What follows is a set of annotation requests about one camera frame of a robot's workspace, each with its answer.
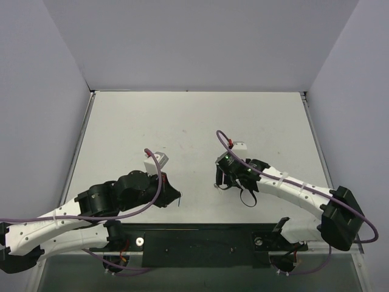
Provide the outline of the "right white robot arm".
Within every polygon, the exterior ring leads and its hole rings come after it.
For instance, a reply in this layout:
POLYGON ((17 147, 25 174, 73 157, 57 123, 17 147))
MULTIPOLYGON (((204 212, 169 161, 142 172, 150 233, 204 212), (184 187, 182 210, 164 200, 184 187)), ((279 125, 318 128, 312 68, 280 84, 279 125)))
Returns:
POLYGON ((333 248, 348 251, 362 226, 362 210, 346 187, 336 190, 316 187, 257 159, 247 159, 242 164, 224 153, 216 160, 216 183, 252 195, 267 193, 313 215, 309 220, 289 218, 273 231, 271 240, 279 249, 294 243, 326 242, 333 248))

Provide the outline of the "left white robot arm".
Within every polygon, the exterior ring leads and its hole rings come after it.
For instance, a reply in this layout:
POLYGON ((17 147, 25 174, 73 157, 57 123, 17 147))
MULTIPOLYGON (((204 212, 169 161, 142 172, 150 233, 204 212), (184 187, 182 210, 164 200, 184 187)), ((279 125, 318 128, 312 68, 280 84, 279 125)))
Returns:
POLYGON ((119 213, 146 207, 167 207, 181 197, 167 174, 139 170, 116 181, 97 184, 53 211, 32 220, 1 222, 1 270, 7 274, 33 268, 38 262, 68 251, 97 248, 123 251, 129 236, 119 213))

